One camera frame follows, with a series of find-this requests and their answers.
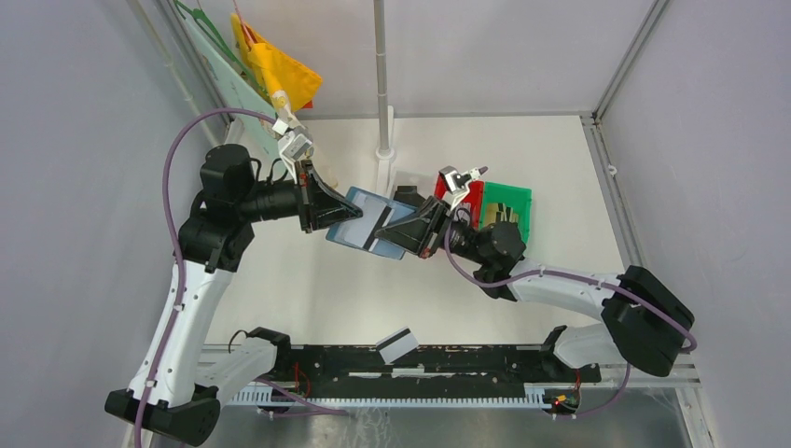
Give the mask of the white magnetic stripe card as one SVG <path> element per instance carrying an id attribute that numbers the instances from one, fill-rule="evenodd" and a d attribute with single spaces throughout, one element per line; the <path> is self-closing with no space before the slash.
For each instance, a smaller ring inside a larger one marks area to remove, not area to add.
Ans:
<path id="1" fill-rule="evenodd" d="M 377 342 L 376 351 L 385 365 L 395 361 L 419 347 L 419 342 L 409 327 L 404 327 Z"/>

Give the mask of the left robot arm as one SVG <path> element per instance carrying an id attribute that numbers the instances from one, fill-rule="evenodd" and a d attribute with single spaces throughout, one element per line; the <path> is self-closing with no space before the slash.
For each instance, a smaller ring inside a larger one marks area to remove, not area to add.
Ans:
<path id="1" fill-rule="evenodd" d="M 248 150 L 211 149 L 188 219 L 172 228 L 172 283 L 151 345 L 130 384 L 112 391 L 104 408 L 138 429 L 202 445 L 221 410 L 258 377 L 284 379 L 293 368 L 290 338 L 250 330 L 242 345 L 207 370 L 199 360 L 218 304 L 257 222 L 295 217 L 305 232 L 360 218 L 362 209 L 331 188 L 309 160 L 292 180 L 261 180 Z"/>

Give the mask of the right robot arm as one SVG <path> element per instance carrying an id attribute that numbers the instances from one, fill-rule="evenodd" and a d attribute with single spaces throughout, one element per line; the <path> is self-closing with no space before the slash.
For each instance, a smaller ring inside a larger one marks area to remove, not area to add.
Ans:
<path id="1" fill-rule="evenodd" d="M 559 326 L 545 339 L 538 366 L 549 380 L 610 363 L 666 377 L 680 355 L 697 349 L 694 315 L 647 268 L 582 273 L 547 266 L 526 257 L 517 224 L 475 229 L 464 215 L 464 208 L 432 198 L 373 234 L 423 259 L 443 249 L 457 273 L 492 299 L 541 303 L 592 319 L 584 327 Z"/>

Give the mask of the blue card holder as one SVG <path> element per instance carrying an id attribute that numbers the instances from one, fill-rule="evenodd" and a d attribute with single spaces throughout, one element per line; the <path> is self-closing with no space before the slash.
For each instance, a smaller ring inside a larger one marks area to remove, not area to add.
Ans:
<path id="1" fill-rule="evenodd" d="M 406 251 L 376 237 L 375 231 L 410 215 L 417 208 L 358 187 L 350 187 L 345 198 L 358 206 L 363 216 L 332 225 L 326 240 L 387 259 L 403 259 Z"/>

